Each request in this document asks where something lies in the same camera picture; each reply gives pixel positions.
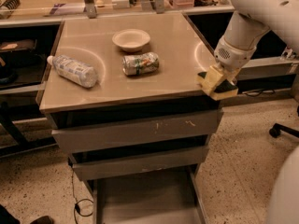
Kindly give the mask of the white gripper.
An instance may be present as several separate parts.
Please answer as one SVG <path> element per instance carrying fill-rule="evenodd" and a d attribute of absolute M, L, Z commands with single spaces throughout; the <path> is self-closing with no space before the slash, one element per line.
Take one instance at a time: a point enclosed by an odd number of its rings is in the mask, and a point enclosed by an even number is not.
<path fill-rule="evenodd" d="M 210 95 L 225 79 L 235 85 L 240 68 L 249 62 L 255 50 L 255 47 L 252 49 L 236 48 L 222 37 L 214 50 L 214 57 L 227 70 L 226 76 L 217 65 L 210 66 L 206 72 L 199 74 L 202 91 Z"/>

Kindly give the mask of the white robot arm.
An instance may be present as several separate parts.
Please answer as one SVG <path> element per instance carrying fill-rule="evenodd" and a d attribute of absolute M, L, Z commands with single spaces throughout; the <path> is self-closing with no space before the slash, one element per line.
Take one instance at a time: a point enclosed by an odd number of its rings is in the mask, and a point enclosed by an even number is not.
<path fill-rule="evenodd" d="M 231 2 L 235 11 L 214 50 L 216 63 L 198 75 L 202 91 L 214 100 L 237 95 L 234 79 L 268 32 L 274 32 L 288 48 L 299 52 L 299 0 Z M 299 224 L 299 147 L 280 169 L 265 224 Z"/>

